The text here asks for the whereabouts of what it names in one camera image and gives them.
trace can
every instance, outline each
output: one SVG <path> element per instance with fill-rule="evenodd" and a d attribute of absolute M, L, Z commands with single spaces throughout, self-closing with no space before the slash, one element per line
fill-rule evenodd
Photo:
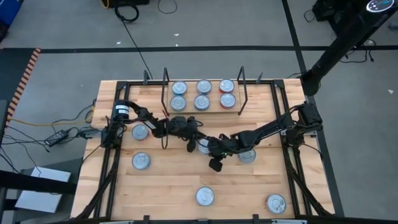
<path fill-rule="evenodd" d="M 210 107 L 210 99 L 205 95 L 199 95 L 193 101 L 198 111 L 205 111 Z"/>
<path fill-rule="evenodd" d="M 256 152 L 254 149 L 238 154 L 238 158 L 242 163 L 249 164 L 256 159 Z"/>
<path fill-rule="evenodd" d="M 224 93 L 220 97 L 220 105 L 224 109 L 231 109 L 235 106 L 236 99 L 235 96 L 230 93 Z"/>
<path fill-rule="evenodd" d="M 208 155 L 210 153 L 209 148 L 207 147 L 208 144 L 209 144 L 209 141 L 207 139 L 201 139 L 199 141 L 198 150 L 203 155 Z"/>
<path fill-rule="evenodd" d="M 132 158 L 131 163 L 132 166 L 137 170 L 144 170 L 147 169 L 150 165 L 150 157 L 144 152 L 138 152 Z"/>
<path fill-rule="evenodd" d="M 176 112 L 181 112 L 187 107 L 187 101 L 183 96 L 173 97 L 170 104 L 172 105 L 173 110 Z"/>
<path fill-rule="evenodd" d="M 187 88 L 187 84 L 183 81 L 177 81 L 172 85 L 173 93 L 175 95 L 184 95 L 187 91 Z"/>
<path fill-rule="evenodd" d="M 214 201 L 214 192 L 209 187 L 201 187 L 197 191 L 197 202 L 202 206 L 209 206 Z"/>
<path fill-rule="evenodd" d="M 131 133 L 134 139 L 138 141 L 148 138 L 149 135 L 147 127 L 143 124 L 138 124 L 135 127 L 133 127 Z"/>
<path fill-rule="evenodd" d="M 211 91 L 211 82 L 208 80 L 200 80 L 197 83 L 197 90 L 199 94 L 207 95 Z"/>
<path fill-rule="evenodd" d="M 286 201 L 279 194 L 272 194 L 267 198 L 268 209 L 275 214 L 281 214 L 286 209 Z"/>
<path fill-rule="evenodd" d="M 235 88 L 234 82 L 232 80 L 221 80 L 220 81 L 220 92 L 222 93 L 231 93 Z"/>

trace wooden table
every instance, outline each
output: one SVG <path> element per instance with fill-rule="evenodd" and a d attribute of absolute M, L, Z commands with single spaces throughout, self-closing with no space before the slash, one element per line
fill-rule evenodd
<path fill-rule="evenodd" d="M 299 105 L 305 100 L 300 80 L 285 81 L 289 106 Z M 102 81 L 99 87 L 92 126 L 103 128 L 105 116 L 111 115 L 117 81 Z M 133 86 L 130 100 L 145 106 L 155 117 L 164 118 L 160 104 L 161 86 Z M 243 87 L 239 88 L 244 100 Z M 284 113 L 280 91 L 277 90 L 281 113 Z M 230 114 L 193 114 L 204 126 L 199 130 L 209 136 L 218 136 L 256 129 L 276 119 L 269 85 L 248 85 L 248 103 L 241 116 Z M 161 148 L 160 139 L 150 136 L 137 142 L 131 136 L 128 126 L 124 133 L 118 179 L 112 212 L 112 220 L 142 220 L 150 215 L 151 220 L 192 219 L 251 219 L 253 214 L 260 218 L 293 218 L 287 174 L 278 134 L 261 141 L 255 149 L 257 158 L 252 164 L 242 164 L 238 157 L 223 160 L 220 173 L 208 167 L 210 157 L 197 150 L 186 151 L 186 142 L 169 136 L 169 146 Z M 315 138 L 305 137 L 305 142 L 317 147 Z M 88 141 L 87 156 L 100 144 L 99 139 Z M 333 213 L 333 205 L 326 182 L 320 155 L 307 146 L 301 146 L 301 160 L 308 188 L 318 201 Z M 131 164 L 137 152 L 150 155 L 152 164 L 147 170 L 135 170 Z M 77 216 L 97 191 L 100 179 L 104 149 L 93 153 L 82 165 L 72 217 Z M 195 200 L 195 193 L 201 186 L 209 186 L 215 192 L 215 201 L 209 207 L 202 207 Z M 300 211 L 304 214 L 302 194 L 296 185 Z M 270 194 L 281 194 L 286 202 L 286 211 L 276 215 L 268 211 L 265 201 Z M 104 193 L 101 215 L 105 214 L 108 192 Z"/>

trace metal can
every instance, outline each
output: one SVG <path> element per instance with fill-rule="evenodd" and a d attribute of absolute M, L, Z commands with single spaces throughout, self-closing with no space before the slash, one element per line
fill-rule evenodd
<path fill-rule="evenodd" d="M 177 81 L 172 85 L 173 93 L 175 95 L 184 95 L 187 91 L 187 88 L 187 84 L 183 81 Z"/>
<path fill-rule="evenodd" d="M 256 159 L 256 152 L 254 149 L 238 154 L 238 158 L 242 163 L 249 164 Z"/>
<path fill-rule="evenodd" d="M 208 80 L 200 80 L 197 83 L 197 90 L 199 94 L 207 95 L 211 91 L 211 82 Z"/>
<path fill-rule="evenodd" d="M 201 187 L 197 191 L 197 202 L 202 206 L 209 206 L 214 201 L 214 192 L 209 187 Z"/>
<path fill-rule="evenodd" d="M 147 169 L 150 165 L 150 157 L 144 152 L 138 152 L 132 158 L 131 163 L 132 166 L 137 170 L 144 170 Z"/>
<path fill-rule="evenodd" d="M 236 103 L 236 99 L 235 96 L 230 94 L 230 93 L 224 93 L 222 94 L 222 96 L 220 97 L 220 105 L 224 108 L 224 109 L 231 109 L 235 106 Z"/>
<path fill-rule="evenodd" d="M 176 112 L 181 112 L 187 107 L 187 101 L 182 96 L 173 97 L 170 104 L 172 105 L 173 110 Z"/>
<path fill-rule="evenodd" d="M 209 141 L 207 139 L 201 139 L 198 143 L 198 150 L 203 155 L 208 155 L 210 153 L 209 148 L 207 147 L 208 144 Z"/>
<path fill-rule="evenodd" d="M 220 92 L 222 93 L 231 93 L 235 88 L 234 82 L 232 80 L 222 80 L 220 81 Z"/>
<path fill-rule="evenodd" d="M 138 141 L 148 138 L 149 135 L 147 127 L 143 124 L 138 124 L 135 127 L 133 127 L 131 133 L 132 136 Z"/>
<path fill-rule="evenodd" d="M 272 194 L 267 198 L 268 209 L 275 214 L 281 214 L 286 209 L 286 201 L 279 194 Z"/>
<path fill-rule="evenodd" d="M 198 111 L 205 111 L 210 107 L 210 99 L 205 95 L 199 95 L 193 101 Z"/>

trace gray floor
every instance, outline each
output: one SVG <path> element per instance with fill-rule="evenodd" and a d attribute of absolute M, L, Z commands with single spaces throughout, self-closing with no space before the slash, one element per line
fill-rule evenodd
<path fill-rule="evenodd" d="M 328 45 L 331 29 L 325 23 L 306 23 L 302 14 L 314 0 L 289 0 L 300 45 Z M 282 3 L 270 1 L 179 1 L 175 14 L 158 12 L 156 2 L 140 6 L 141 16 L 129 30 L 142 47 L 205 45 L 292 45 Z M 172 2 L 164 0 L 164 10 Z M 133 47 L 112 10 L 97 1 L 25 0 L 4 47 L 89 48 Z M 372 37 L 378 45 L 398 44 L 398 33 L 382 27 Z M 322 52 L 304 52 L 310 68 Z M 398 220 L 398 51 L 373 51 L 375 62 L 338 64 L 322 81 L 316 95 L 345 215 Z M 284 78 L 299 72 L 295 52 L 219 51 L 152 52 L 143 54 L 155 78 L 167 67 L 171 78 L 235 77 L 244 65 L 248 77 Z M 355 52 L 350 60 L 361 60 Z M 141 79 L 144 65 L 137 53 L 42 54 L 16 110 L 15 118 L 48 123 L 72 118 L 96 97 L 101 80 Z M 37 139 L 51 128 L 11 126 Z M 15 138 L 21 135 L 7 130 Z M 80 158 L 81 139 L 29 151 L 39 166 Z M 22 146 L 4 146 L 18 169 L 31 168 Z M 3 162 L 0 169 L 10 170 Z M 49 218 L 31 223 L 42 223 Z"/>

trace tin can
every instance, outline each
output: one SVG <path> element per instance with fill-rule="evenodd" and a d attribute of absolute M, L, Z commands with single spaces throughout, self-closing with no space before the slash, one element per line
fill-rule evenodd
<path fill-rule="evenodd" d="M 286 201 L 279 194 L 272 194 L 267 198 L 267 207 L 270 212 L 275 214 L 281 214 L 286 209 Z"/>
<path fill-rule="evenodd" d="M 184 95 L 187 91 L 187 88 L 187 84 L 183 81 L 177 81 L 172 85 L 173 93 L 175 95 Z"/>
<path fill-rule="evenodd" d="M 210 107 L 210 99 L 205 95 L 199 95 L 193 101 L 198 111 L 205 111 Z"/>
<path fill-rule="evenodd" d="M 134 139 L 136 139 L 138 141 L 148 138 L 148 135 L 149 135 L 147 127 L 143 124 L 136 125 L 132 129 L 131 133 L 132 133 L 132 136 L 134 137 Z"/>
<path fill-rule="evenodd" d="M 231 109 L 235 106 L 236 99 L 235 96 L 230 93 L 224 93 L 220 97 L 220 105 L 224 109 Z"/>
<path fill-rule="evenodd" d="M 211 82 L 208 80 L 200 80 L 197 83 L 197 90 L 199 94 L 207 95 L 211 91 Z"/>
<path fill-rule="evenodd" d="M 207 139 L 201 139 L 199 141 L 198 150 L 203 155 L 208 155 L 210 153 L 209 148 L 207 147 L 208 144 L 209 144 L 209 141 Z"/>
<path fill-rule="evenodd" d="M 170 104 L 172 105 L 173 110 L 176 112 L 181 112 L 187 107 L 187 101 L 183 96 L 173 97 Z"/>
<path fill-rule="evenodd" d="M 201 187 L 197 191 L 197 202 L 202 206 L 209 206 L 214 201 L 214 192 L 209 187 Z"/>
<path fill-rule="evenodd" d="M 144 170 L 147 169 L 150 165 L 150 157 L 144 152 L 138 152 L 132 158 L 131 163 L 132 166 L 137 170 Z"/>
<path fill-rule="evenodd" d="M 220 92 L 222 93 L 231 93 L 235 88 L 234 82 L 232 80 L 221 80 L 220 81 Z"/>
<path fill-rule="evenodd" d="M 238 154 L 238 158 L 242 163 L 249 164 L 256 159 L 256 152 L 254 149 Z"/>

